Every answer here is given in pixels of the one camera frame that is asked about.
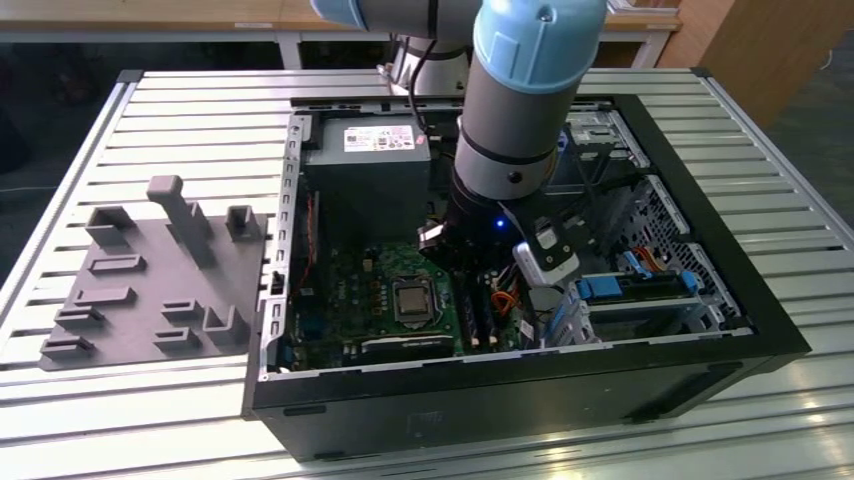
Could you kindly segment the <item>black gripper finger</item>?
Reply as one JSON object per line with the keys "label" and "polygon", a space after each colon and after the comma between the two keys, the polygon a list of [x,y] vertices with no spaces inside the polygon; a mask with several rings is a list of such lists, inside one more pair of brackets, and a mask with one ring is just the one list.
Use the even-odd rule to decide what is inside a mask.
{"label": "black gripper finger", "polygon": [[418,228],[418,251],[440,269],[451,269],[456,249],[444,230],[446,225],[432,220]]}

